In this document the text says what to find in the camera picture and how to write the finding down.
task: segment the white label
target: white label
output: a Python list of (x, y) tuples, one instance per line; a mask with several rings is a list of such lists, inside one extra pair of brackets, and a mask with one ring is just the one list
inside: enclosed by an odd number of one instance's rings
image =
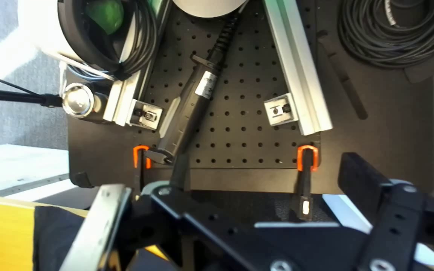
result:
[(213, 96), (213, 87), (216, 84), (216, 75), (210, 71), (204, 74), (196, 89), (196, 95), (210, 99)]

